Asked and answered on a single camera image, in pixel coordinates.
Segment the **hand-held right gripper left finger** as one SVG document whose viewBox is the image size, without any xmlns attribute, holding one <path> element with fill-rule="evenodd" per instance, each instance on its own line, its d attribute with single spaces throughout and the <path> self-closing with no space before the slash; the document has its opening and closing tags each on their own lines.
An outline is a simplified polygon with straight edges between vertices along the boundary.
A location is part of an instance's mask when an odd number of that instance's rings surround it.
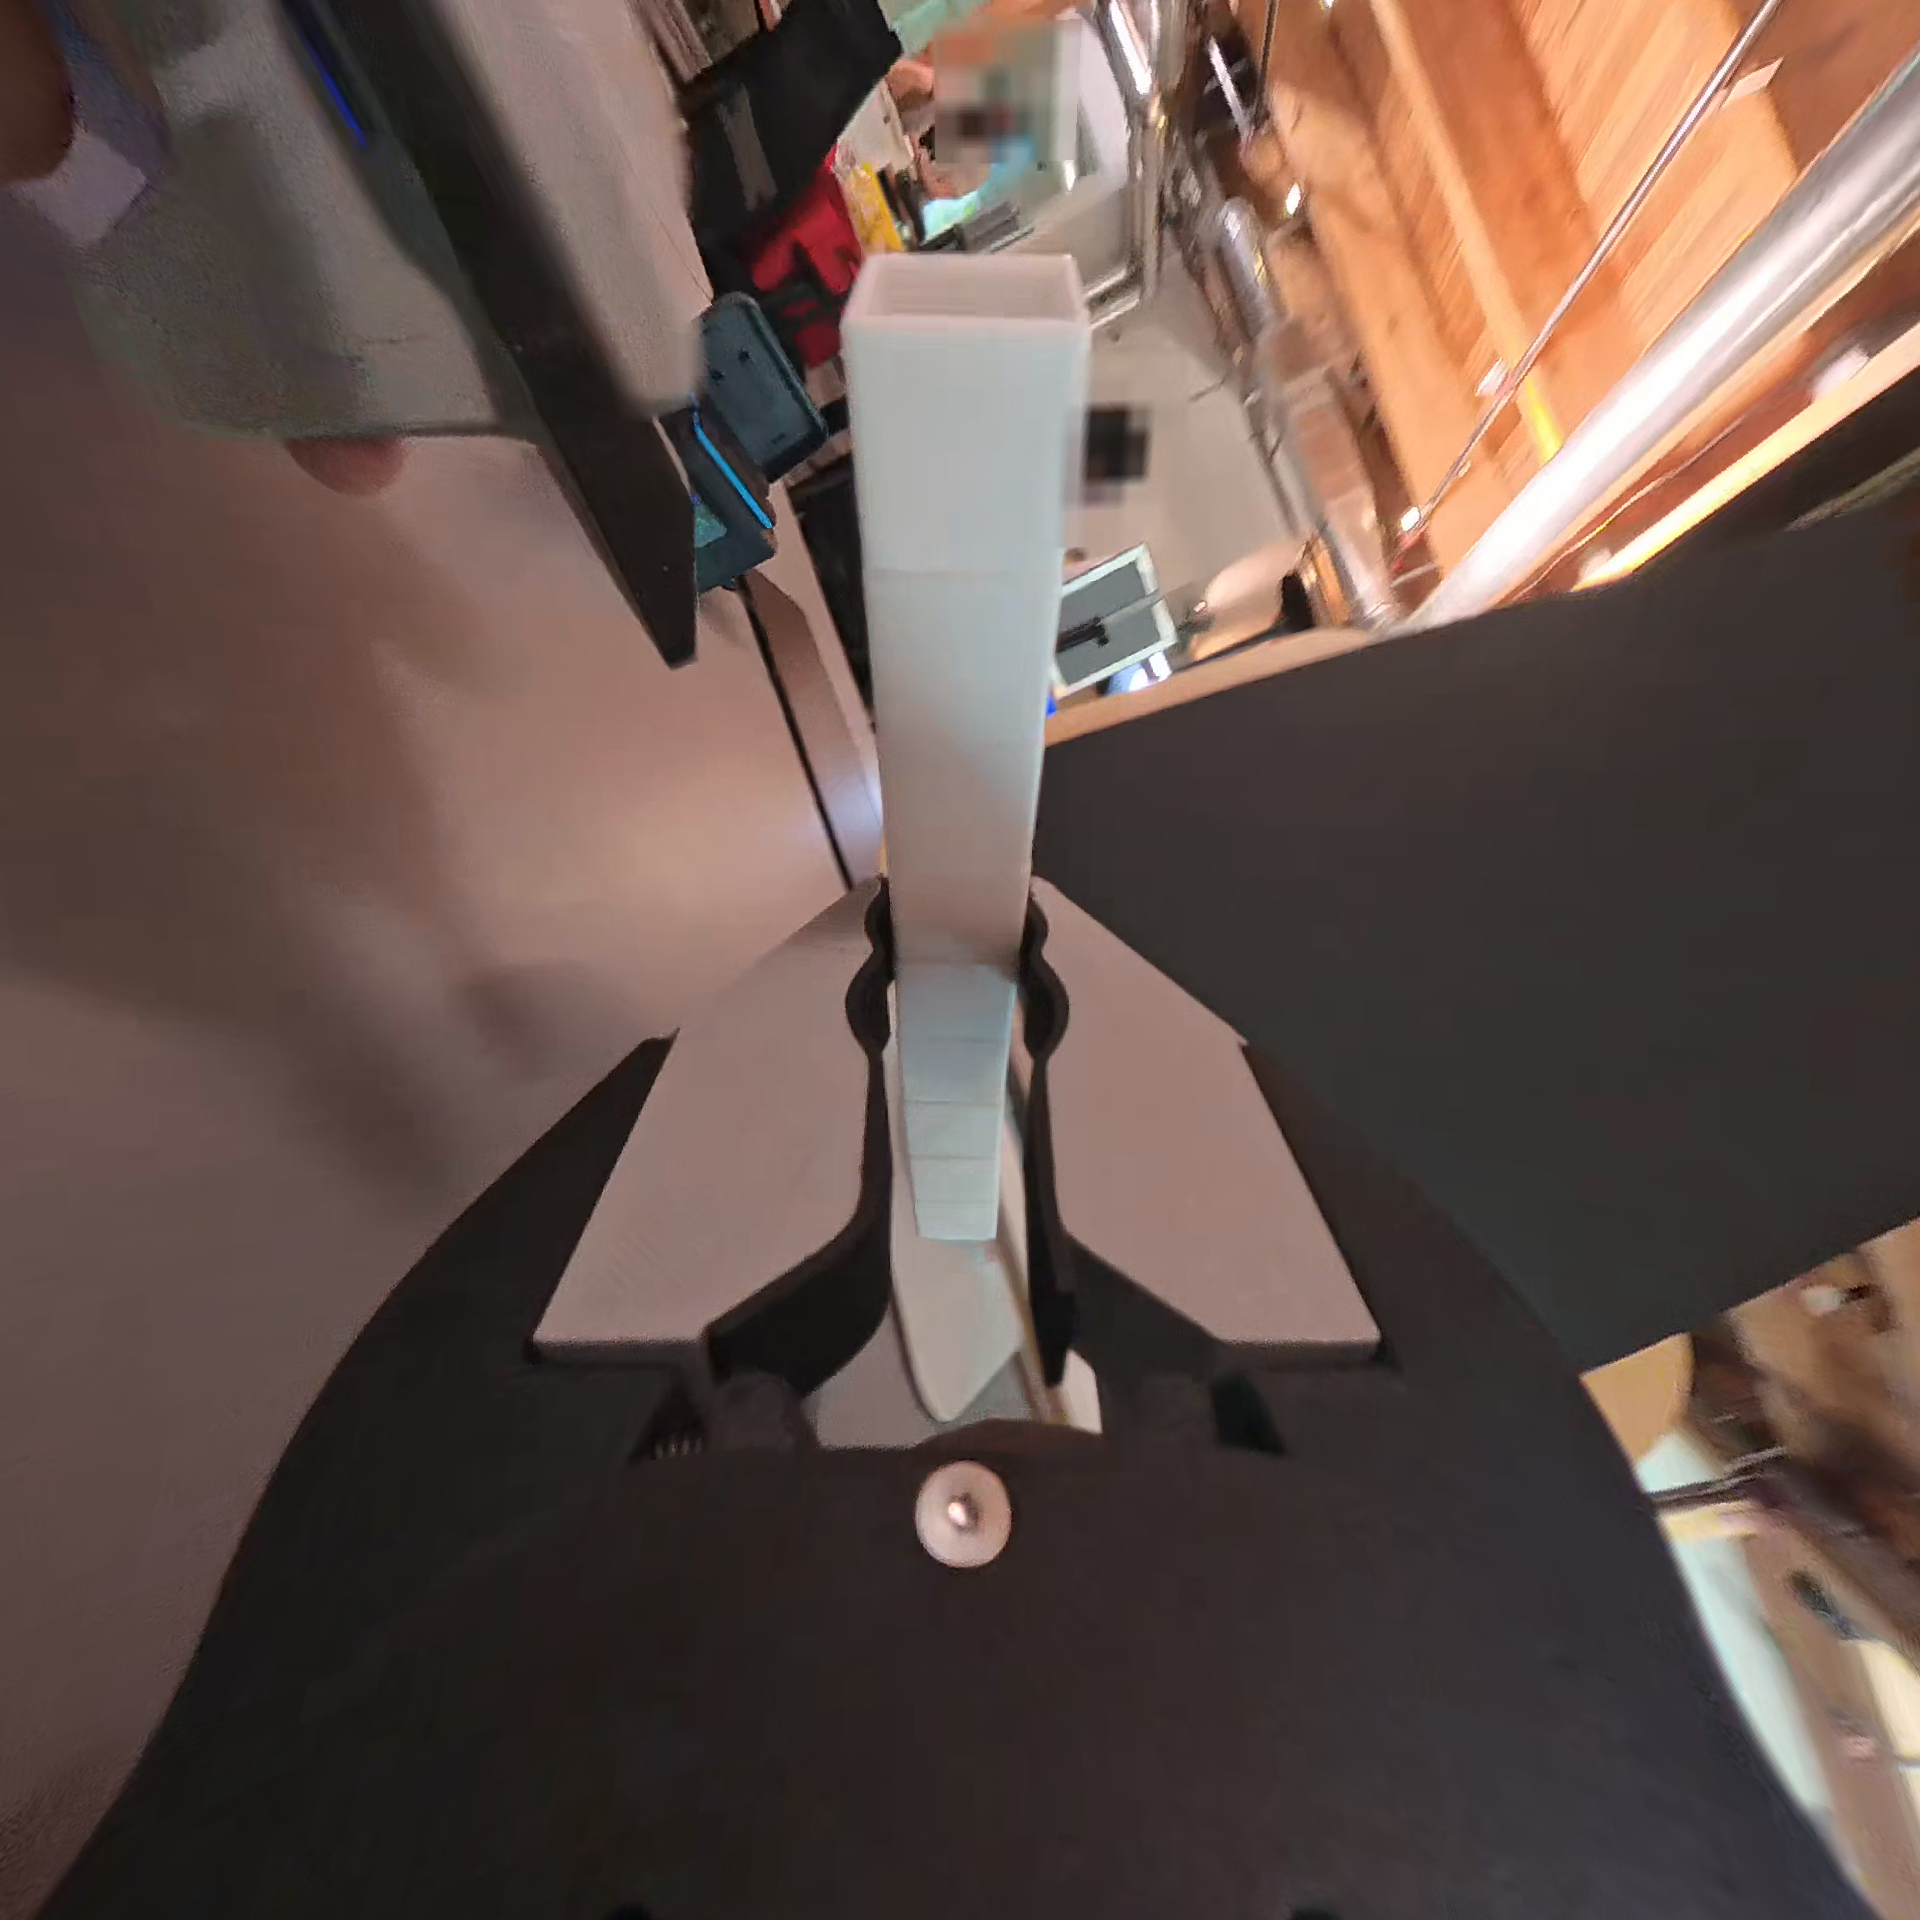
<svg viewBox="0 0 1920 1920">
<path fill-rule="evenodd" d="M 668 1039 L 535 1320 L 546 1358 L 647 1358 L 698 1396 L 822 1392 L 889 1320 L 889 891 L 869 880 Z"/>
</svg>

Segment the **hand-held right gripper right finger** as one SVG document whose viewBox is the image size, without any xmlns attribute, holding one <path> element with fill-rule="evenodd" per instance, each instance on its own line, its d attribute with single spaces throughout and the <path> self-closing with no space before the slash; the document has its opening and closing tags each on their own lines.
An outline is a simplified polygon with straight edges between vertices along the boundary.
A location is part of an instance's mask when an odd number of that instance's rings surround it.
<svg viewBox="0 0 1920 1920">
<path fill-rule="evenodd" d="M 1381 1328 L 1271 1107 L 1246 1039 L 1034 880 L 1023 1299 L 1043 1380 L 1340 1370 Z"/>
</svg>

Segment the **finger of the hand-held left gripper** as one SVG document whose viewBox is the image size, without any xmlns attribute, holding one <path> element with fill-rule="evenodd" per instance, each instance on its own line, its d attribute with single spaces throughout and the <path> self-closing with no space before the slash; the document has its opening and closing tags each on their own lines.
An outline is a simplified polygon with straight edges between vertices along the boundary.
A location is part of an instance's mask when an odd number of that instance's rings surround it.
<svg viewBox="0 0 1920 1920">
<path fill-rule="evenodd" d="M 624 0 L 65 10 L 65 266 L 218 436 L 535 447 L 668 663 L 698 656 L 700 257 Z"/>
</svg>

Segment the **long white block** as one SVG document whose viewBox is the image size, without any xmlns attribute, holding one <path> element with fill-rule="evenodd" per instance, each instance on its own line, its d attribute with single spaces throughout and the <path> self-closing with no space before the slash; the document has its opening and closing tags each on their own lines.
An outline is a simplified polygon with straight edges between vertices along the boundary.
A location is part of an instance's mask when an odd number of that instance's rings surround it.
<svg viewBox="0 0 1920 1920">
<path fill-rule="evenodd" d="M 907 1212 L 997 1239 L 1087 301 L 1066 248 L 889 248 L 841 335 Z"/>
</svg>

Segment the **person's left hand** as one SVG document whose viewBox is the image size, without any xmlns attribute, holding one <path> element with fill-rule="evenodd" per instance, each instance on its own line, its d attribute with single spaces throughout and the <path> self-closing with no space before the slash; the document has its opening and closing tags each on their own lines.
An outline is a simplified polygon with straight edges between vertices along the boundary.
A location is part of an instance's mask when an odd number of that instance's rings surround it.
<svg viewBox="0 0 1920 1920">
<path fill-rule="evenodd" d="M 386 498 L 407 466 L 407 447 L 394 436 L 290 436 L 290 459 L 320 484 L 320 498 Z"/>
</svg>

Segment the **black monitor with wooden edge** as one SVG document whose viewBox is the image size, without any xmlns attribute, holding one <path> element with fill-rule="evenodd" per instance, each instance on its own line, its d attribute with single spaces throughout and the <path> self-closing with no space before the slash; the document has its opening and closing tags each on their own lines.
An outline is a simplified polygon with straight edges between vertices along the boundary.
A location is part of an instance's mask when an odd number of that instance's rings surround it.
<svg viewBox="0 0 1920 1920">
<path fill-rule="evenodd" d="M 1572 1358 L 1920 1212 L 1913 383 L 1670 556 L 1043 748 L 1042 880 Z"/>
</svg>

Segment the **black charging case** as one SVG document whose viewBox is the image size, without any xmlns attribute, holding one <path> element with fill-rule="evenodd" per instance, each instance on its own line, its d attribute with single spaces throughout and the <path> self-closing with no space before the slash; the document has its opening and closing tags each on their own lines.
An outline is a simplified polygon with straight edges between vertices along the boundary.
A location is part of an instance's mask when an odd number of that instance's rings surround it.
<svg viewBox="0 0 1920 1920">
<path fill-rule="evenodd" d="M 780 330 L 752 292 L 700 309 L 700 391 L 679 413 L 679 466 L 698 505 L 698 595 L 780 552 L 774 481 L 833 447 Z"/>
</svg>

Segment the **dark brown flat panel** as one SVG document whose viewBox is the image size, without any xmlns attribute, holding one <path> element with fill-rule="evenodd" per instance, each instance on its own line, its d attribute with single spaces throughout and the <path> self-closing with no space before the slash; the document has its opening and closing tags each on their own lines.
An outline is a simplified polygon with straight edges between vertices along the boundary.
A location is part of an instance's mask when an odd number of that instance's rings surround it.
<svg viewBox="0 0 1920 1920">
<path fill-rule="evenodd" d="M 803 583 L 780 589 L 770 569 L 748 573 L 748 616 L 780 693 L 789 736 L 803 753 L 833 862 L 848 891 L 880 875 L 880 764 L 871 725 L 833 623 L 833 603 Z"/>
</svg>

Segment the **red plastic bin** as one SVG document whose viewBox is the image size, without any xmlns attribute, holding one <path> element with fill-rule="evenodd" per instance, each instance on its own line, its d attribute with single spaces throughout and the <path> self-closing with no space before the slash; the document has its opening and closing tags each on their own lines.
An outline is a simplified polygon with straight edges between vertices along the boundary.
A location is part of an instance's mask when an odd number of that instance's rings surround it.
<svg viewBox="0 0 1920 1920">
<path fill-rule="evenodd" d="M 796 360 L 796 376 L 818 376 L 841 360 L 841 315 L 854 301 L 869 248 L 862 227 L 848 216 L 848 183 L 822 168 L 789 210 L 780 224 L 761 227 L 752 248 L 752 301 L 774 326 L 780 353 Z"/>
</svg>

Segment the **silver air duct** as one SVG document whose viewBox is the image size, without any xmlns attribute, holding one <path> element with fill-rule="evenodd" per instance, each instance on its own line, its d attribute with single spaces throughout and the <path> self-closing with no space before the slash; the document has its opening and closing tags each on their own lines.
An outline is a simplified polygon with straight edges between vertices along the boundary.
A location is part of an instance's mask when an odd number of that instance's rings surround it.
<svg viewBox="0 0 1920 1920">
<path fill-rule="evenodd" d="M 1698 289 L 1637 376 L 1572 427 L 1462 569 L 1393 627 L 1439 627 L 1524 589 L 1687 420 L 1826 315 L 1920 210 L 1920 56 L 1807 168 L 1771 224 Z"/>
</svg>

